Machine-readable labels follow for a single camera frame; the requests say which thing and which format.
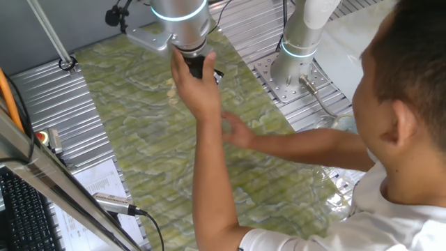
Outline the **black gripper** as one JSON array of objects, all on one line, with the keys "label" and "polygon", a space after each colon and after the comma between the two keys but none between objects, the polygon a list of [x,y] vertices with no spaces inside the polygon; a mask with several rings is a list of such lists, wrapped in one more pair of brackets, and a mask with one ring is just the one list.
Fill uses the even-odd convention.
[{"label": "black gripper", "polygon": [[[197,79],[201,79],[203,77],[203,63],[205,60],[205,56],[199,55],[197,57],[185,57],[184,58],[190,73]],[[217,84],[220,83],[222,78],[224,77],[224,73],[220,70],[214,69],[213,77]]]}]

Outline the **person's left hand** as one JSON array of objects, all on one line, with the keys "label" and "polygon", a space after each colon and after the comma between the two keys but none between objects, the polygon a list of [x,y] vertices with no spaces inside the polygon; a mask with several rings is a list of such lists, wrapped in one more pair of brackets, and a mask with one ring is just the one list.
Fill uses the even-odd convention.
[{"label": "person's left hand", "polygon": [[177,93],[198,122],[218,122],[222,120],[220,90],[214,79],[216,53],[205,57],[202,78],[195,78],[183,55],[174,48],[171,59],[171,74]]}]

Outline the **person's right hand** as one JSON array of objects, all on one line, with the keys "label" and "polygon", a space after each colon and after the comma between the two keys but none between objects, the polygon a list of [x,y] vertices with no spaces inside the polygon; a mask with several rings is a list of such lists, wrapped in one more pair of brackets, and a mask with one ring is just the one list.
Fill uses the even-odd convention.
[{"label": "person's right hand", "polygon": [[222,134],[226,143],[233,144],[243,149],[253,149],[255,133],[235,114],[222,112],[222,118],[229,122],[230,131]]}]

